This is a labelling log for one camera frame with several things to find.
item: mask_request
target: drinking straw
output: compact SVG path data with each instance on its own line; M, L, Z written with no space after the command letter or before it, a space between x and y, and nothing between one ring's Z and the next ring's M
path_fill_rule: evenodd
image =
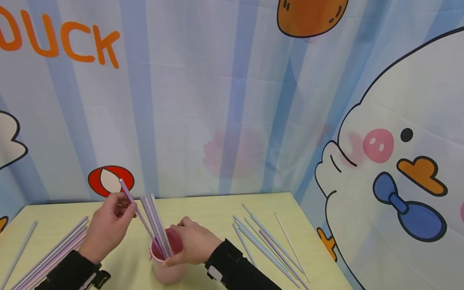
M266 239L266 241L271 245L271 247L274 248L274 251L284 260L284 262L287 264L288 268L290 271L292 271L293 275L300 281L301 284L303 284L303 287L306 288L306 290L309 290L309 288L306 286L306 284L303 282L303 280L298 276L298 274L293 270L293 268L290 266L290 264L285 260L285 258L282 256L282 254L277 250L277 248L273 245L271 240L268 238L267 234L263 230L259 230L259 233Z
M58 265L72 250L79 248L86 235L87 231L80 233L75 237L52 261L44 266L32 279L23 287L23 290L33 289L37 284L44 280L44 278Z
M258 231L255 229L255 227L253 227L253 225L251 224L251 222L249 222L246 218L245 218L245 222L246 222L246 223L250 226L250 228L256 233L256 235L263 241L263 245L266 245L266 247L269 248L269 251L268 251L268 252L269 252L270 254L272 254L272 256L275 257L276 260L280 262L280 265L281 265L282 267L284 267L284 268L287 270L287 266L285 265L285 263L284 263L282 260L280 260L279 255L277 255L276 253L274 253L274 250L272 249L272 247L269 246L269 245L266 243L266 241L263 239L263 237L261 237L261 235L260 235L260 234L258 233Z
M122 178L119 179L119 184L121 184L122 190L123 190L124 193L126 194L126 196L127 196L127 198L129 199L129 201L130 201L131 203L135 203L134 198L133 198L132 195L130 194L129 190L127 189L126 183L124 183L124 180L122 180ZM155 239L155 236L153 235L153 233L152 233L152 232L150 231L150 229L148 228L148 225L147 225L147 223L145 222L145 219L143 218L142 214L140 213L138 207L137 207L136 212L137 212L137 215L139 216L140 220L142 221L143 226L145 227L145 229L147 230L148 234L150 235L151 239L154 240L154 239Z
M273 259L277 264L279 264L279 266L280 266L282 269L284 269L286 272L288 272L287 269L285 268L284 264L282 264L279 260L277 260L276 258L274 258L274 256L272 255L272 252L269 251L263 243L261 243L260 241L258 241L258 239L255 238L255 236L253 235L253 233L252 233L252 232L251 232L251 231L250 231L250 230L249 230L249 229L236 217L236 216L233 216L233 218L235 219L235 222L239 225L239 228L243 228L245 231L247 231L247 232L250 234L249 237L251 237L252 239L254 239L255 242L256 242L258 245L260 245L260 246L263 248L263 250L266 251L266 252L269 254L269 256L272 257L272 259Z
M244 241L243 238L242 238L242 235L241 235L240 232L238 231L237 226L236 226L235 224L232 224L232 226L233 226L233 229L235 230L235 232L237 233L237 236L238 236L238 238L240 239L240 242L242 242L242 245L243 245L243 247L245 248L245 251L246 251L246 253L248 254L248 257L250 257L251 263L253 264L253 266L256 267L255 260L254 260L253 257L251 256L250 251L248 250L248 247L246 246L245 241Z
M252 238L252 235L251 235L249 232L247 232L245 229L243 229L241 226L238 227L238 229L239 229L239 230L240 230L240 231L241 231L253 244L255 244L255 246L256 246L258 249L260 249L261 252L263 252L263 254L264 254L269 260L271 260L271 262L273 262L274 265L275 265L277 268L279 268L279 270L282 271L282 273L285 274L285 276L287 276L288 279L290 279L290 281L293 282L293 284L295 284L298 288L300 288L300 285L298 285L298 284L296 283L296 281L293 280L293 278L290 276L290 274L287 273L287 272L285 271L285 268L283 268L281 265L279 265L279 264L277 263L277 261L276 261L271 255L268 254L268 252L265 250L265 248L263 248L263 247L259 244L259 242L258 242L257 239Z
M19 248L18 253L16 254L16 257L14 257L14 260L13 260L13 262L11 263L10 269L8 269L8 273L6 273L5 279L3 279L3 282L2 282L2 284L0 285L0 290L3 290L3 289L5 288L5 285L6 285L6 283L8 282L8 279L10 278L11 273L13 273L13 270L14 270L14 268L16 267L16 264L18 263L19 258L20 258L21 255L23 254L24 248L26 248L26 245L27 245L27 243L29 242L29 239L31 238L32 233L34 232L36 226L37 226L37 222L34 221L34 222L32 223L32 225L31 225L31 228L30 228L29 231L27 232L26 237L24 238L23 244L22 244L21 247Z
M271 238L271 240L277 245L277 247L279 247L279 249L287 256L287 258L290 261L292 261L292 263L298 268L298 270L300 270L301 273L303 273L303 269L301 269L300 266L296 264L296 262L290 257L287 251L279 244L279 242L277 242L277 240L271 235L271 233L265 228L265 226L259 222L256 216L246 207L246 205L242 204L242 206L250 214L251 219L254 220L255 223Z
M35 270L31 273L31 275L29 275L29 278L24 279L23 282L20 284L21 286L19 286L19 289L21 289L21 287L24 286L25 284L28 284L33 279L33 277L38 272L41 271L42 268L46 267L51 261L53 261L56 257L61 255L61 253L63 253L63 251L65 251L67 249L69 244L72 243L73 241L75 241L77 239L77 237L81 236L82 234L85 234L86 232L87 232L87 227L86 226L80 227L75 234L71 235L68 238L68 240L65 241L64 244L62 244L61 247L56 249L52 254L48 255L47 259L43 263L41 263L40 265L35 267Z
M59 251L70 237L75 236L82 226L87 224L88 220L89 217L84 217L64 238L61 239L61 241L58 242L58 244L56 244L40 261L38 261L32 269L30 269L15 285L13 285L11 290L19 289L19 287L22 286L31 275L35 274L39 267L41 267L44 263L47 263L56 250Z
M158 213L158 208L156 207L154 195L150 194L148 196L148 201L149 201L148 204L150 205L150 208L154 211L153 213L155 214L155 217L156 217L156 224L158 225L158 229L161 233L161 240L163 241L164 245L166 246L166 249L168 250L168 256L166 258L171 257L173 255L173 250L171 249L171 245L168 240L168 235L166 234L166 230L164 229L161 216Z
M155 236L156 236L157 234L156 234L156 228L155 228L155 222L154 222L155 218L153 217L153 215L151 214L151 212L150 212L150 210L148 208L148 204L147 204L147 201L145 200L145 197L142 197L140 199L140 201L142 202L143 209L145 210L145 213L147 214L148 221L150 222L150 225L151 225L151 229L153 230L153 232L155 233ZM163 257L164 257L164 251L161 249L161 246L158 243L158 240L154 239L153 243L154 243L155 247L158 249L158 252L161 253L161 255L163 255Z
M293 244L291 243L290 238L289 238L289 236L287 235L287 232L286 232L286 230L285 230L285 228L284 228L284 225L283 225L282 222L280 221L279 215L278 215L277 213L275 213L274 215L276 216L277 222L279 222L279 225L280 225L280 227L282 228L282 231L284 232L284 235L285 235L285 237L287 238L287 241L289 242L290 247L291 247L293 253L295 254L295 257L296 257L296 259L298 260L298 263L300 264L301 269L303 269L303 274L305 275L306 279L308 280L308 283L310 283L310 282L309 282L308 275L306 275L306 271L305 271L304 268L303 268L303 264L301 263L300 258L298 257L298 255L296 254L295 248L293 247Z

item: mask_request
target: black eye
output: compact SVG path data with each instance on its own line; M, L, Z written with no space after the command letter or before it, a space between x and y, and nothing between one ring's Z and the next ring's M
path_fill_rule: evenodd
M401 132L401 140L403 142L409 142L412 139L412 130L409 128L403 129Z

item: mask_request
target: orange letters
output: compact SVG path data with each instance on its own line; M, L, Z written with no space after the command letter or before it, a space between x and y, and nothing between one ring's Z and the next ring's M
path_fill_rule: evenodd
M13 15L11 15L11 13L2 6L0 6L0 14L6 18L10 25L11 32L13 33L13 40L11 42L6 42L5 37L0 30L0 48L9 52L18 50L23 45L23 39L21 38L18 23L16 23Z
M98 54L98 61L101 65L105 65L105 55L103 55L103 49L106 48L108 55L111 60L111 64L113 64L114 68L119 68L119 64L117 63L116 55L111 46L113 42L119 39L119 32L113 31L112 33L108 34L107 37L102 38L100 37L100 29L98 26L93 26L93 34L95 36L95 46L97 47L97 54Z
M57 37L53 29L52 19L47 14L42 15L44 21L44 28L47 32L48 43L50 45L49 50L45 50L39 47L37 38L35 37L34 27L32 26L31 17L26 10L21 10L21 17L23 18L24 26L26 27L27 36L31 42L32 48L35 52L46 58L55 58L59 55Z
M5 37L0 29L0 49L5 51L15 51L22 47L22 36L21 31L19 30L18 23L16 22L13 15L6 10L4 7L0 6L0 14L5 17L8 21L10 26L13 39L9 42L5 40ZM42 15L42 20L44 23L44 29L47 35L48 44L50 46L49 49L41 48L39 42L37 41L37 36L34 31L34 26L31 21L31 17L26 10L20 11L24 27L27 32L27 36L29 38L29 42L31 43L32 48L34 51L41 56L46 58L55 58L60 54L59 47L58 47L58 40L55 34L55 29L53 27L52 19L47 14ZM60 29L60 38L61 43L63 45L64 52L71 58L79 62L91 63L95 61L95 56L93 55L80 55L74 52L70 42L70 33L73 30L79 30L86 34L94 34L94 41L95 41L95 48L97 51L98 62L101 65L105 65L105 55L104 50L106 49L108 56L110 58L111 64L115 69L119 68L119 63L116 58L116 54L113 50L113 43L115 43L120 38L120 33L118 31L113 31L108 34L106 37L101 36L100 29L98 26L94 25L93 31L86 25L74 22L74 21L67 21L61 25Z
M74 21L68 21L63 23L61 26L61 42L63 43L63 49L70 58L81 61L83 63L91 63L95 61L95 57L92 55L79 55L72 51L71 43L69 42L69 33L72 30L80 30L82 32L90 34L90 28L84 24L80 24Z

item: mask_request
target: pink straw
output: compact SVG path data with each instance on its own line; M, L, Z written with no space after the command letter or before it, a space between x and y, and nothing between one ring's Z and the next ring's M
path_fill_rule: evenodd
M293 270L293 268L290 266L289 262L284 259L284 256L277 250L276 246L271 242L271 239L268 238L267 234L263 230L259 230L259 233L263 236L263 238L266 239L267 243L273 248L274 252L276 252L277 255L284 261L284 263L287 265L287 267L290 269L290 271L293 273L293 275L300 281L301 284L303 284L303 287L306 288L306 290L309 290L309 288L306 286L306 284L303 282L303 280L298 276L298 274Z
M78 232L81 229L81 226L84 225L88 221L88 217L83 218L61 241L58 242L40 261L38 261L32 269L30 269L13 287L11 290L20 289L19 287L24 285L27 281L30 280L31 276L35 275L35 273L39 270L39 267L43 266L50 261L51 256L54 255L56 250L60 251L63 246L65 246L68 242L69 237L73 237L78 235Z
M56 265L58 265L72 250L77 249L81 245L86 233L87 231L82 232L79 236L74 238L66 246L66 248L60 252L58 256L56 256L52 261L45 265L45 267L39 273L32 277L32 280L27 285L25 285L22 290L33 289L35 286L37 286L37 284L43 281Z
M153 232L156 235L155 222L153 221L153 218L152 218L152 216L150 214L150 211L148 209L147 201L143 197L140 199L140 201L142 202L143 209L145 210L145 213L147 214L148 221L150 222L151 228L152 228ZM160 247L160 244L158 243L158 240L154 239L153 243L154 243L155 247L158 249L158 252L161 253L161 255L163 255L163 258L166 258L164 251L161 250L161 247Z
M166 248L166 251L167 251L166 258L168 258L173 255L172 249L171 249L171 245L169 244L168 236L166 234L166 230L164 229L163 222L161 221L161 217L158 214L158 210L156 208L155 197L150 194L147 196L147 199L148 199L148 204L150 205L150 208L153 214L155 215L155 222L158 225L158 231L160 232L159 238L161 239L161 243L164 244L164 247Z
M126 194L127 198L129 199L129 201L131 203L135 203L134 201L134 198L132 197L132 195L130 194L129 190L127 189L127 186L126 184L124 183L124 180L122 180L122 178L119 180L119 183L121 184L121 187L122 187L122 190L124 191L124 193ZM150 235L151 239L154 241L155 240L155 236L153 235L153 233L150 231L150 229L148 228L148 225L147 223L145 222L145 219L143 218L142 214L140 213L139 211L139 208L137 208L137 215L139 216L140 220L142 221L143 225L145 226L145 229L147 230L148 234Z

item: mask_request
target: orange cartoon potato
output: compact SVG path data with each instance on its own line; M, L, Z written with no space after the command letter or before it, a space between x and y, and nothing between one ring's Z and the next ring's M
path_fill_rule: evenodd
M337 25L347 5L348 0L279 0L277 25L288 36L313 37Z

